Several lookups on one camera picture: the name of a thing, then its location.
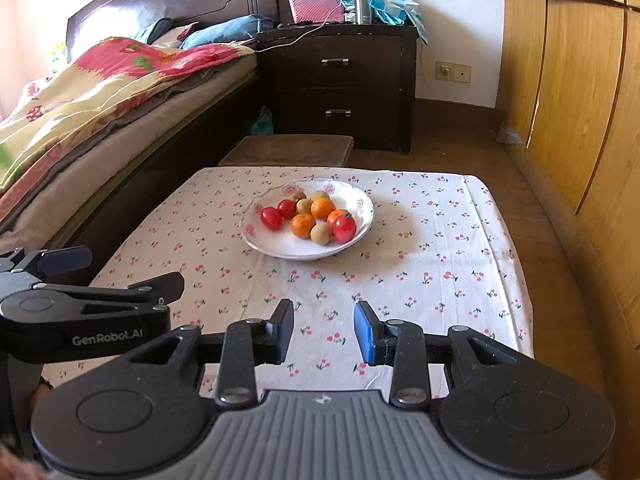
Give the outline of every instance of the blanket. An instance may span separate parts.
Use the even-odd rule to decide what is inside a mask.
[[[30,83],[0,123],[0,216],[57,161],[111,121],[191,73],[252,52],[237,44],[179,50],[107,38],[62,72]]]

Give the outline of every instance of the bed frame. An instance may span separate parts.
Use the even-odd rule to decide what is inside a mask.
[[[122,13],[124,24],[101,19]],[[162,17],[176,25],[199,22],[201,27],[238,16],[260,13],[277,17],[276,0],[94,0],[68,20],[69,55],[107,36],[127,34]],[[257,78],[207,109],[144,160],[87,218],[65,246],[87,245],[91,266],[63,277],[61,282],[88,285],[127,236],[167,196],[201,168],[216,166],[242,139],[258,117],[261,105]],[[212,136],[223,131],[225,137]]]

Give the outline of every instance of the cherry print tablecloth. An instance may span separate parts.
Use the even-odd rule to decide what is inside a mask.
[[[353,247],[314,262],[265,256],[242,240],[238,221],[252,198],[298,178],[351,182],[372,199],[375,221]],[[256,369],[258,388],[378,388],[391,368],[362,362],[353,305],[367,300],[381,319],[401,318],[426,332],[466,324],[532,355],[532,308],[507,228],[473,176],[347,168],[201,170],[142,222],[94,280],[125,286],[170,270],[185,278],[172,325],[222,332],[246,317],[268,318],[280,298],[295,305],[286,362]],[[60,383],[103,362],[46,367]],[[207,367],[203,393],[217,365]],[[434,396],[447,393],[442,372]]]

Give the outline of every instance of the drawer handle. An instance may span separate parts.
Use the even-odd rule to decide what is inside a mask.
[[[348,66],[349,65],[349,58],[348,57],[334,57],[333,59],[323,59],[321,61],[322,66],[329,66],[330,64],[341,64],[344,66]]]
[[[326,117],[333,117],[337,115],[343,115],[345,117],[351,117],[351,110],[327,110],[324,115]]]

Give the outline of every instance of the wall socket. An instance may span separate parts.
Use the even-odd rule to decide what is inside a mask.
[[[471,83],[471,67],[469,65],[436,61],[435,78],[440,81]]]

